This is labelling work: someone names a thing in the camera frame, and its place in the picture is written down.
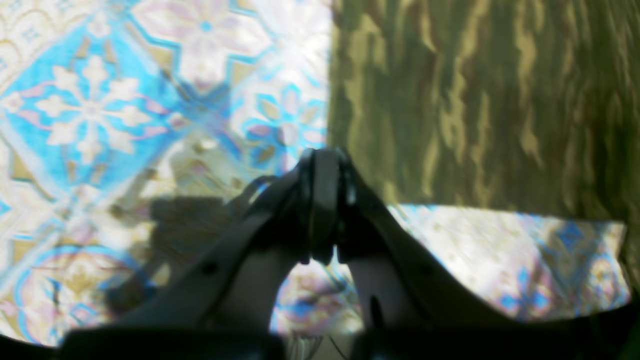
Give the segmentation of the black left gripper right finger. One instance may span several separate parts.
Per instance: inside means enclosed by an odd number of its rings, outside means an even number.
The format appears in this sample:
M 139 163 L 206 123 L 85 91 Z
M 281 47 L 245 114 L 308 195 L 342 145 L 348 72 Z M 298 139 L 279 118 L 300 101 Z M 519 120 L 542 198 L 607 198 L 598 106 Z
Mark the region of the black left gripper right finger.
M 330 150 L 338 259 L 365 331 L 352 360 L 637 360 L 639 304 L 570 320 L 515 320 L 480 299 L 394 219 L 349 155 Z

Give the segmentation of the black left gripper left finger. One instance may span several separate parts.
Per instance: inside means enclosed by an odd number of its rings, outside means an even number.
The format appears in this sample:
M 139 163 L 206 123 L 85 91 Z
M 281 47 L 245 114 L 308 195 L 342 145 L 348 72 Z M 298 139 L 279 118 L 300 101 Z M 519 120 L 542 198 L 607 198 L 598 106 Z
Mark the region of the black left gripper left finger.
M 279 287 L 330 261 L 330 151 L 307 149 L 246 214 L 160 294 L 114 323 L 76 330 L 67 360 L 284 360 L 269 332 Z

